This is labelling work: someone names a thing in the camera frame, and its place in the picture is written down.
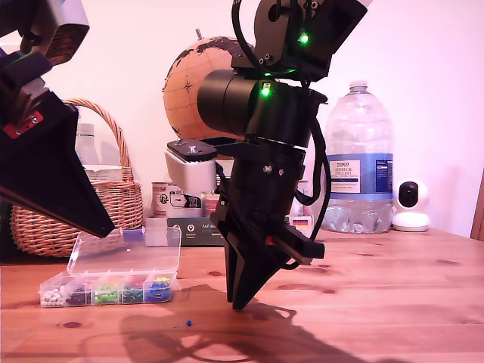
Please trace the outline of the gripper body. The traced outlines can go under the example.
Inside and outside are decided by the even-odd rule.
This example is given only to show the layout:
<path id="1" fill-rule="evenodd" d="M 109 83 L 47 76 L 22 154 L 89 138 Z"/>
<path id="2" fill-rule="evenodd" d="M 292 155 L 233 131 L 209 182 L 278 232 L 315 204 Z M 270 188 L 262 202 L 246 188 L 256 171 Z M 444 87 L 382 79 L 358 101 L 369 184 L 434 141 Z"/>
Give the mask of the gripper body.
<path id="1" fill-rule="evenodd" d="M 303 177 L 306 152 L 298 147 L 272 143 L 236 143 L 219 150 L 234 157 L 229 178 L 222 177 L 220 200 L 210 216 L 228 248 L 245 263 L 300 265 L 324 256 L 324 245 L 306 237 L 285 222 L 292 202 L 313 204 L 297 190 Z"/>

